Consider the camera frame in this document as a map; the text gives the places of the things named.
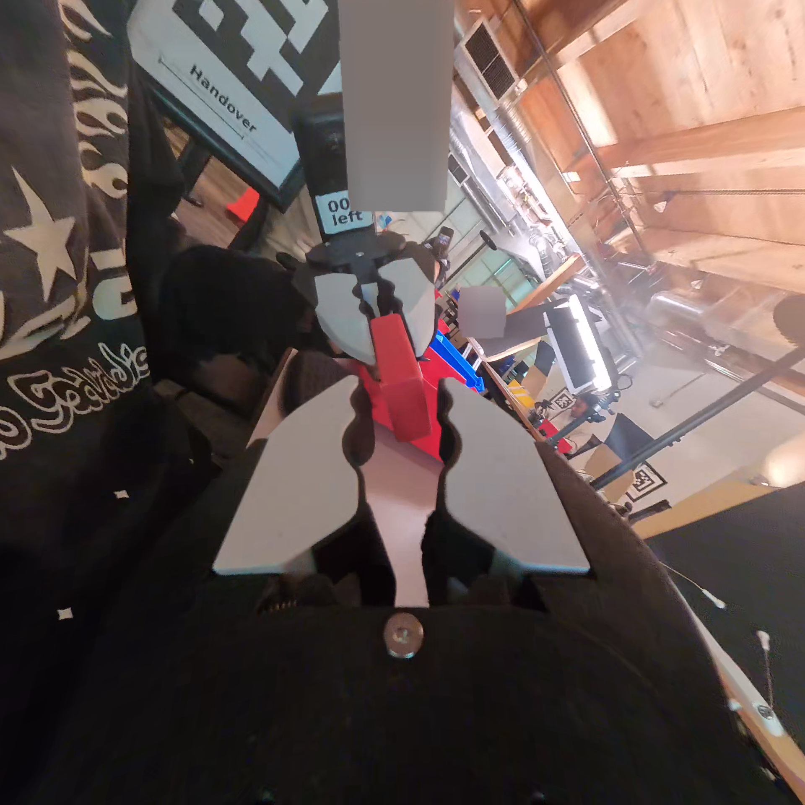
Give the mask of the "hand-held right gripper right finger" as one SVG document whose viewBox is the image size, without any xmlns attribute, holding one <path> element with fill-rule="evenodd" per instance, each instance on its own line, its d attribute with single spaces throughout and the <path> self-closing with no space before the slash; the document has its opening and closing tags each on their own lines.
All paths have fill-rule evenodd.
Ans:
<svg viewBox="0 0 805 805">
<path fill-rule="evenodd" d="M 586 576 L 591 570 L 532 435 L 462 382 L 440 382 L 442 510 L 522 571 Z"/>
</svg>

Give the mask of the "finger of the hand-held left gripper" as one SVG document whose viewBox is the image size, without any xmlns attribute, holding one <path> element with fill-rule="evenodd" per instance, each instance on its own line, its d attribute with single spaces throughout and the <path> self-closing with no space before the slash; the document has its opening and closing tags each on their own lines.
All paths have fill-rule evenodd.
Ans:
<svg viewBox="0 0 805 805">
<path fill-rule="evenodd" d="M 315 312 L 322 331 L 339 353 L 357 361 L 376 361 L 369 316 L 357 277 L 329 273 L 314 280 L 317 295 Z"/>
<path fill-rule="evenodd" d="M 409 333 L 436 330 L 436 289 L 433 277 L 416 257 L 397 258 L 380 267 L 379 277 L 390 283 L 392 296 Z"/>
</svg>

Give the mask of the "red plastic bin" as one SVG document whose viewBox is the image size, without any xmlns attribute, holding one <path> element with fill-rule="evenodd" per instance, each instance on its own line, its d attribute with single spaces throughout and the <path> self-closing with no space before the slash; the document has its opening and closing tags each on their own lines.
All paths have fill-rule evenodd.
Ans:
<svg viewBox="0 0 805 805">
<path fill-rule="evenodd" d="M 410 445 L 433 459 L 440 460 L 439 444 L 441 428 L 437 418 L 439 382 L 445 378 L 453 378 L 470 390 L 478 391 L 476 384 L 480 381 L 480 378 L 476 377 L 475 381 L 471 384 L 463 374 L 457 372 L 447 361 L 440 357 L 433 348 L 428 348 L 425 357 L 427 357 L 428 360 L 420 362 L 419 365 L 423 375 L 431 433 L 426 437 L 411 441 Z M 372 403 L 374 421 L 378 425 L 387 428 L 390 433 L 393 433 L 391 418 L 385 399 L 382 397 L 380 384 L 370 377 L 367 368 L 360 362 L 346 358 L 339 358 L 337 361 L 342 364 L 350 374 L 356 374 L 361 379 Z"/>
</svg>

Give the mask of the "bright light panel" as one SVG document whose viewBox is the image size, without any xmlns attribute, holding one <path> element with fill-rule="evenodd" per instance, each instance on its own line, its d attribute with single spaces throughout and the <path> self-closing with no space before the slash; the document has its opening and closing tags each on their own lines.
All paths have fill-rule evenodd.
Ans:
<svg viewBox="0 0 805 805">
<path fill-rule="evenodd" d="M 617 386 L 618 371 L 603 344 L 595 317 L 577 295 L 548 303 L 543 310 L 556 361 L 573 394 L 604 394 Z"/>
</svg>

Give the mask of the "printed marker sign board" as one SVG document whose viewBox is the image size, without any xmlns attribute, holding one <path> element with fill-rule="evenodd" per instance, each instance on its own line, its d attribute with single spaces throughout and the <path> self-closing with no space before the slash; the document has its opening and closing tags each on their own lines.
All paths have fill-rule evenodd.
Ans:
<svg viewBox="0 0 805 805">
<path fill-rule="evenodd" d="M 140 1 L 130 49 L 177 123 L 284 212 L 304 184 L 292 117 L 341 91 L 336 1 Z"/>
</svg>

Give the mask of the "blue plastic bin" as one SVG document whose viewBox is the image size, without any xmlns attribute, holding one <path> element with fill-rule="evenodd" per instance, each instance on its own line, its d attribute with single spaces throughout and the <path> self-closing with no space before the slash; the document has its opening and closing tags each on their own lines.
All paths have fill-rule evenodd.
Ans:
<svg viewBox="0 0 805 805">
<path fill-rule="evenodd" d="M 437 387 L 441 379 L 453 377 L 479 395 L 486 392 L 483 379 L 440 329 L 437 329 L 424 357 L 426 360 L 421 367 L 422 374 L 433 387 Z"/>
</svg>

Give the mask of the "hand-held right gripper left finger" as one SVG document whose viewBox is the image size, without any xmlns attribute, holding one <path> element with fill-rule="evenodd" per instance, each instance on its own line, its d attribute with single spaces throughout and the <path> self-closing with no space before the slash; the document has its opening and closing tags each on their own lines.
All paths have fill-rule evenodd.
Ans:
<svg viewBox="0 0 805 805">
<path fill-rule="evenodd" d="M 358 514 L 368 460 L 369 397 L 349 375 L 267 436 L 214 560 L 216 573 L 311 571 L 313 549 Z"/>
</svg>

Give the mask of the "black light stand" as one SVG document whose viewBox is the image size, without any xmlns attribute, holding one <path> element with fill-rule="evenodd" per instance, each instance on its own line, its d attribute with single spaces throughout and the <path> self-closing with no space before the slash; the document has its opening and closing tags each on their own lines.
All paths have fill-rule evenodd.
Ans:
<svg viewBox="0 0 805 805">
<path fill-rule="evenodd" d="M 622 460 L 618 465 L 592 480 L 591 488 L 597 492 L 603 490 L 629 471 L 639 468 L 649 458 L 682 441 L 687 434 L 760 390 L 767 383 L 782 377 L 788 370 L 802 362 L 804 360 L 804 296 L 789 296 L 779 302 L 774 308 L 773 320 L 780 334 L 794 346 L 788 353 L 777 361 L 771 362 L 755 375 L 738 383 L 727 394 L 686 418 L 674 428 L 670 428 L 658 438 L 651 440 L 629 458 Z"/>
</svg>

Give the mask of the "red plastic piece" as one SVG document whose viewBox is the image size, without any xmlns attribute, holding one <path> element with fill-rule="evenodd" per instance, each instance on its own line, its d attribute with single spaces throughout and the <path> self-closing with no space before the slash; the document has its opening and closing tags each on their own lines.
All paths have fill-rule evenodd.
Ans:
<svg viewBox="0 0 805 805">
<path fill-rule="evenodd" d="M 389 429 L 398 442 L 410 444 L 439 459 L 440 426 L 436 420 L 437 392 L 422 375 L 398 314 L 372 319 L 374 369 L 359 368 L 369 394 L 374 419 Z"/>
</svg>

